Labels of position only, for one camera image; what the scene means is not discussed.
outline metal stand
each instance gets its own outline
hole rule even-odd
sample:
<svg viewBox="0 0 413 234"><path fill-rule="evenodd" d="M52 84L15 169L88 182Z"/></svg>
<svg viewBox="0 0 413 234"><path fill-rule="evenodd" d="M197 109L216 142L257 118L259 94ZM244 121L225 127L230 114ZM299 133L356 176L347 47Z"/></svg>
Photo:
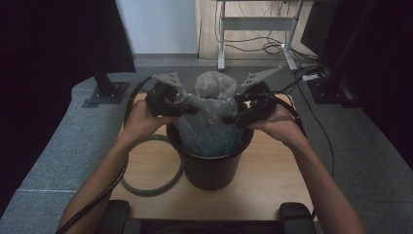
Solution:
<svg viewBox="0 0 413 234"><path fill-rule="evenodd" d="M86 99L82 108L96 108L99 104L119 104L128 88L128 82L111 82L107 74L101 72L95 62L92 63L94 79L97 87L89 99Z"/></svg>
<svg viewBox="0 0 413 234"><path fill-rule="evenodd" d="M225 0L222 0L220 15L220 42L218 51L218 70L225 70L225 30L274 30L287 31L287 39L282 44L282 51L291 71L297 70L297 65L291 55L291 42L300 17L303 1L298 1L297 11L293 18L234 18L225 17Z"/></svg>

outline white wall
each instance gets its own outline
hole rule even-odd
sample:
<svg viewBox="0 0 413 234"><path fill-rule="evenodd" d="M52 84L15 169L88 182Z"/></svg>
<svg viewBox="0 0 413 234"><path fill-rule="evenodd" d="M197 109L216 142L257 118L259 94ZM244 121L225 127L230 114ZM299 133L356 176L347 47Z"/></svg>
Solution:
<svg viewBox="0 0 413 234"><path fill-rule="evenodd" d="M133 54L197 54L199 0L116 0Z"/></svg>

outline person's left hand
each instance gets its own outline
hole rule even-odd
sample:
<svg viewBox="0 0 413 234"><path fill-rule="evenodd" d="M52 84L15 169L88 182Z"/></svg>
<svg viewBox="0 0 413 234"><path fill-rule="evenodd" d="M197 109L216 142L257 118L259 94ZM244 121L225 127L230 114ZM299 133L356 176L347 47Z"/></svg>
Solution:
<svg viewBox="0 0 413 234"><path fill-rule="evenodd" d="M149 112L145 100L137 101L128 117L128 122L119 139L130 146L152 136L164 124L172 123L177 117L154 117Z"/></svg>

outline gray fabric surface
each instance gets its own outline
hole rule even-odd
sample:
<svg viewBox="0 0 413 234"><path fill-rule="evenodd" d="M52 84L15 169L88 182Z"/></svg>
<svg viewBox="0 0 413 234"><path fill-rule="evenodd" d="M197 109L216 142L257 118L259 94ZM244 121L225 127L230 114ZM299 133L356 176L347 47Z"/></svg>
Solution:
<svg viewBox="0 0 413 234"><path fill-rule="evenodd" d="M248 73L270 67L227 67L225 74L240 83ZM53 233L65 205L111 147L122 126L124 111L135 85L153 74L177 72L193 91L196 78L216 67L138 67L137 74L110 74L112 81L130 86L121 104L81 108L94 90L94 79L77 85L72 101L45 151L16 192L0 220L0 233ZM266 82L280 90L293 81L283 70ZM145 89L150 89L153 82ZM369 233L413 233L413 173L361 109L315 104L305 83L300 85L324 125L335 152L335 179L363 219ZM325 166L332 158L326 138L298 89L292 93L307 135ZM135 230L135 221L127 230Z"/></svg>

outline black bracket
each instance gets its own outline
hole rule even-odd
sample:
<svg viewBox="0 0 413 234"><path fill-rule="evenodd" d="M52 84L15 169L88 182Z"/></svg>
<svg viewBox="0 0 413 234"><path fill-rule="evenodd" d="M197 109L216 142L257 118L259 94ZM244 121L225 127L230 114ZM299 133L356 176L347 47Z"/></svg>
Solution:
<svg viewBox="0 0 413 234"><path fill-rule="evenodd" d="M307 81L315 103L342 104L345 108L359 108L357 85L342 79L337 89L331 89L327 80Z"/></svg>
<svg viewBox="0 0 413 234"><path fill-rule="evenodd" d="M100 104L119 104L122 102L128 82L111 82L107 74L100 73L94 77L97 87L89 99L86 99L82 108L96 108Z"/></svg>

